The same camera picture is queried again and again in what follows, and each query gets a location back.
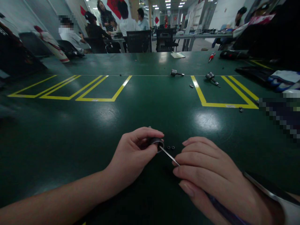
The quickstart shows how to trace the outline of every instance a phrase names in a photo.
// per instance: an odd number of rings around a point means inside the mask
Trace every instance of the desk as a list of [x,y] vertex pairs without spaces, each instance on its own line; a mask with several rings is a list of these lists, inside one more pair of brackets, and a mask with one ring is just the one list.
[[[191,52],[192,51],[192,48],[193,48],[193,44],[194,44],[194,41],[195,39],[197,38],[232,38],[232,34],[189,34],[189,35],[175,35],[173,36],[173,39],[176,40],[176,39],[184,39],[183,41],[183,46],[182,46],[182,51],[183,52],[186,52],[186,51],[189,51]],[[156,36],[152,36],[152,41],[156,41],[157,38]],[[123,47],[123,42],[124,42],[124,38],[113,38],[112,40],[104,40],[105,43],[109,43],[109,42],[117,42],[120,44],[121,46],[121,52],[122,53],[125,53],[125,50],[124,50],[124,47]]]
[[[187,138],[205,136],[240,169],[300,194],[299,146],[279,126],[258,109],[240,113],[238,108],[203,106],[196,86],[190,88],[192,75],[208,103],[246,104],[225,80],[252,99],[228,77],[233,76],[258,97],[276,95],[234,71],[249,64],[222,60],[218,54],[209,64],[210,52],[185,52],[183,59],[174,59],[170,52],[89,54],[65,64],[53,57],[43,59],[47,71],[8,85],[0,95],[1,102],[17,107],[11,118],[1,121],[0,207],[103,170],[122,134],[142,126],[163,131],[165,146],[175,146],[169,151],[172,156],[181,152]],[[170,77],[171,69],[185,76]],[[222,88],[205,81],[208,71]],[[57,76],[20,94],[34,95],[81,76],[49,95],[56,98],[6,97],[53,75]],[[85,98],[111,98],[132,77],[114,102],[76,101],[90,86],[69,100],[58,98],[72,96],[99,75],[109,77]],[[133,185],[95,208],[84,222],[211,224],[178,186],[172,170],[171,159],[159,153]]]

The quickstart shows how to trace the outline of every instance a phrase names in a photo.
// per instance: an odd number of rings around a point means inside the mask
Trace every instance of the hand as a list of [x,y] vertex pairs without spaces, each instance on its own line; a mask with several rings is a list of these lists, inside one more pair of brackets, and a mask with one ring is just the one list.
[[250,224],[273,224],[271,211],[280,214],[282,209],[261,194],[225,152],[205,137],[191,137],[183,145],[175,157],[181,166],[173,173],[183,179],[180,187],[207,218],[215,224],[229,224],[204,191]]
[[122,135],[112,161],[105,169],[117,191],[132,184],[156,155],[157,145],[148,146],[148,138],[163,136],[162,132],[148,127]]

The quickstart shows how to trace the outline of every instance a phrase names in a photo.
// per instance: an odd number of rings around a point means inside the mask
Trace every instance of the red decoration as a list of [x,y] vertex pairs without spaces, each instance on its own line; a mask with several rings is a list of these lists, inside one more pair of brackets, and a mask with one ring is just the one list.
[[82,6],[80,6],[80,12],[83,16],[85,15],[85,10],[84,10],[84,8],[82,8]]
[[118,10],[118,2],[120,0],[107,0],[107,6],[113,11],[113,13],[121,19],[121,14]]

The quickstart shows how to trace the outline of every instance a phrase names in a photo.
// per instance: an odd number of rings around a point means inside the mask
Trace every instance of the yellow rectangle outline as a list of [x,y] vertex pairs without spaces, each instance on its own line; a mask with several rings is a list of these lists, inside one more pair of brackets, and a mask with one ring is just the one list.
[[49,96],[49,94],[53,93],[54,91],[60,89],[61,87],[67,85],[68,83],[72,82],[73,80],[77,79],[78,77],[80,77],[81,75],[78,75],[77,77],[73,78],[72,80],[70,80],[69,82],[66,82],[64,84],[62,84],[61,86],[53,89],[52,91],[46,93],[45,95],[41,96],[40,98],[47,98],[47,99],[57,99],[57,100],[71,100],[74,96],[76,96],[78,93],[82,92],[84,89],[86,89],[88,86],[92,85],[94,82],[96,82],[98,79],[100,79],[102,77],[99,76],[96,79],[92,80],[90,83],[88,83],[87,85],[85,85],[83,88],[81,88],[80,90],[78,90],[77,92],[75,92],[74,94],[72,94],[70,97],[65,97],[65,96]]
[[258,109],[258,107],[243,92],[241,92],[232,82],[230,82],[225,76],[221,76],[221,77],[248,104],[207,103],[206,99],[205,99],[205,97],[204,97],[204,95],[203,95],[203,93],[202,93],[202,91],[201,91],[201,89],[199,87],[199,84],[198,84],[195,76],[191,76],[191,78],[193,80],[193,83],[194,83],[194,86],[196,88],[196,91],[198,93],[198,96],[200,98],[202,106],[206,106],[206,107],[222,107],[222,108],[230,108],[229,106],[233,106],[235,108],[243,107],[243,108],[248,108],[248,109]]
[[119,88],[119,90],[114,94],[114,96],[112,98],[84,98],[84,96],[86,96],[91,90],[93,90],[97,85],[99,85],[107,77],[108,76],[105,76],[100,81],[98,81],[96,84],[94,84],[92,87],[90,87],[85,93],[83,93],[81,96],[79,96],[76,99],[76,101],[85,101],[85,102],[114,102],[117,99],[117,97],[119,96],[119,94],[121,93],[121,91],[123,90],[123,88],[125,87],[125,85],[128,83],[128,81],[130,80],[130,78],[132,76],[128,76],[128,78],[124,81],[124,83],[122,84],[122,86]]
[[66,79],[66,80],[64,80],[64,81],[62,81],[62,82],[59,82],[58,84],[55,84],[54,86],[52,86],[52,87],[50,87],[50,88],[48,88],[48,89],[46,89],[46,90],[44,90],[44,91],[42,91],[42,92],[36,94],[36,95],[22,95],[22,94],[18,94],[18,93],[20,93],[20,92],[22,92],[22,91],[25,91],[25,90],[27,90],[27,89],[33,87],[33,86],[36,86],[36,85],[38,85],[38,84],[40,84],[40,83],[43,83],[44,81],[47,81],[47,80],[49,80],[49,79],[51,79],[51,78],[53,78],[53,77],[56,77],[56,76],[57,76],[57,75],[53,75],[53,76],[51,76],[51,77],[49,77],[49,78],[47,78],[47,79],[45,79],[45,80],[42,80],[42,81],[40,81],[40,82],[37,82],[37,83],[35,83],[35,84],[31,85],[31,86],[28,86],[28,87],[26,87],[26,88],[24,88],[24,89],[22,89],[22,90],[20,90],[20,91],[17,91],[17,92],[15,92],[15,93],[13,93],[13,94],[10,94],[10,95],[8,95],[8,97],[17,97],[17,98],[35,98],[35,97],[37,97],[37,96],[39,96],[39,95],[41,95],[41,94],[43,94],[43,93],[45,93],[45,92],[51,90],[52,88],[55,88],[55,87],[57,87],[58,85],[61,85],[62,83],[66,82],[66,81],[68,81],[68,80],[70,80],[70,79],[72,79],[75,75],[72,76],[72,77],[69,77],[68,79]]
[[248,88],[246,88],[244,85],[242,85],[236,78],[233,76],[228,76],[230,79],[232,79],[241,89],[244,90],[251,98],[253,98],[255,101],[257,101],[259,98],[253,94]]

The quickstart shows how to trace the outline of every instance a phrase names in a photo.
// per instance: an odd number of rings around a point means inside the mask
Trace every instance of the left hand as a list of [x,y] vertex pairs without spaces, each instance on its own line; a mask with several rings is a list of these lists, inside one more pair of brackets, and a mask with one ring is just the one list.
[[105,169],[118,191],[132,184],[156,155],[157,145],[148,146],[148,139],[163,137],[162,132],[148,127],[122,135],[112,161]]

